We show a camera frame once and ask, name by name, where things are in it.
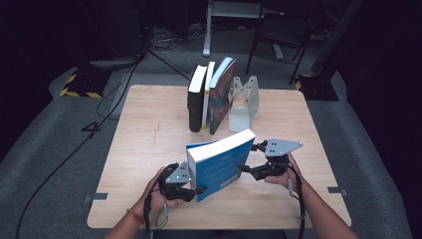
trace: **black book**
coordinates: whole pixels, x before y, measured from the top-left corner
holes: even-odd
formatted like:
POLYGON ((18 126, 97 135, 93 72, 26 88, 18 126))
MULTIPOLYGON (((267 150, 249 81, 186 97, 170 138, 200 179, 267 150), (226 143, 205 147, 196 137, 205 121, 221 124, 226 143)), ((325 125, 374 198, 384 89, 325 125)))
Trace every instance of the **black book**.
POLYGON ((198 65, 193 73, 187 90, 187 108, 189 110, 189 129, 197 132, 201 129, 204 107, 205 73, 207 67, 198 65))

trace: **gray carpet floor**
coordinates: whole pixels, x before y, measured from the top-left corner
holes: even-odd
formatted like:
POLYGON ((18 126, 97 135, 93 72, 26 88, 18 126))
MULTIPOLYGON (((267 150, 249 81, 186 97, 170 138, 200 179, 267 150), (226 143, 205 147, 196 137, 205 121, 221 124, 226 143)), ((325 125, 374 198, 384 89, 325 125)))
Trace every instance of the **gray carpet floor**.
MULTIPOLYGON (((235 75, 247 80, 245 67, 252 36, 252 31, 241 30, 214 34, 209 58, 202 57, 203 38, 171 51, 155 53, 183 69, 185 76, 196 64, 206 65, 209 60, 220 62, 225 56, 231 56, 238 61, 235 75)), ((263 47, 260 51, 260 54, 268 55, 271 48, 263 47)), ((320 42, 310 45, 299 74, 310 72, 319 51, 320 42)), ((106 98, 59 97, 72 71, 69 69, 51 83, 54 99, 33 120, 0 164, 1 239, 15 237, 19 217, 30 196, 89 135, 81 129, 93 121, 102 121, 99 113, 108 114, 123 94, 121 87, 116 88, 127 77, 127 70, 112 73, 105 88, 105 95, 109 94, 106 98)), ((258 77, 261 89, 293 90, 293 86, 288 85, 292 71, 293 66, 254 57, 251 75, 258 77)), ((308 106, 338 185, 347 194, 344 200, 351 227, 361 238, 411 238, 401 196, 348 104, 341 76, 335 74, 331 81, 339 102, 308 102, 308 106)), ((135 69, 131 83, 188 84, 151 54, 135 69)), ((101 238, 106 234, 107 229, 92 229, 87 225, 90 211, 87 196, 96 192, 118 124, 118 111, 117 108, 111 116, 114 120, 105 121, 101 131, 39 191, 22 221, 20 238, 101 238)), ((287 231, 289 238, 296 238, 297 233, 297 230, 287 231)), ((307 229, 304 238, 316 238, 314 231, 307 229)))

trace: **wooden table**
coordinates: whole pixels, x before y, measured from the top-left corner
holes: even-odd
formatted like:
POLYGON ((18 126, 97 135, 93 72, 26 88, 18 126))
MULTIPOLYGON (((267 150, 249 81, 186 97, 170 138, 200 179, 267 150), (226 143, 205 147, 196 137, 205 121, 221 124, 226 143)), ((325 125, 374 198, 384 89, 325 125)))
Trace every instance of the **wooden table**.
MULTIPOLYGON (((188 127, 186 87, 132 86, 112 141, 95 200, 88 218, 93 228, 111 228, 141 195, 148 180, 161 167, 186 159, 185 145, 224 138, 228 116, 214 135, 191 132, 188 127)), ((260 90, 260 108, 251 130, 255 142, 268 138, 301 141, 293 156, 308 182, 350 225, 307 103, 298 91, 260 90)), ((266 162, 261 152, 251 151, 247 164, 266 162)), ((280 185, 256 181, 249 173, 201 202, 196 199, 169 210, 164 229, 274 229, 299 228, 299 203, 280 185)), ((307 227, 311 227, 307 218, 307 227)))

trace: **chair leg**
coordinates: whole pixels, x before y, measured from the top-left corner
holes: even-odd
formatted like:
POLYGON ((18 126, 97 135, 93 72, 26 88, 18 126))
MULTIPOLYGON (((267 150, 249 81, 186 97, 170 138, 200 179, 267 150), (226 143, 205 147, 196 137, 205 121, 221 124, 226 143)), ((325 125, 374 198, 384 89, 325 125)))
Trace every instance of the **chair leg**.
POLYGON ((306 48, 307 48, 307 47, 303 47, 303 48, 302 48, 301 55, 299 56, 298 62, 296 63, 296 67, 295 67, 295 70, 293 71, 292 77, 291 77, 291 79, 290 79, 290 81, 289 81, 289 85, 291 85, 291 84, 292 84, 292 82, 293 82, 293 80, 295 79, 296 72, 298 71, 299 65, 301 64, 302 57, 303 57, 303 56, 304 56, 304 54, 305 54, 305 49, 306 49, 306 48))
POLYGON ((249 67, 251 66, 252 55, 254 54, 254 51, 257 49, 257 43, 258 43, 258 39, 257 39, 257 35, 255 35, 254 40, 252 42, 251 52, 249 53, 248 65, 246 66, 246 75, 249 74, 249 67))

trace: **chair seat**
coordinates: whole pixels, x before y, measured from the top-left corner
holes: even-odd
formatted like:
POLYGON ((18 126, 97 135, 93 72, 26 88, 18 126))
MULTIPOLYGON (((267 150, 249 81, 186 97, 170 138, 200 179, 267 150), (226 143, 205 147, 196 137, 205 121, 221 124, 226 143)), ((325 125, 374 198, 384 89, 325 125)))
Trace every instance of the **chair seat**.
POLYGON ((308 40, 309 31, 309 22, 304 18, 266 14, 261 23, 258 37, 274 44, 301 48, 308 40))

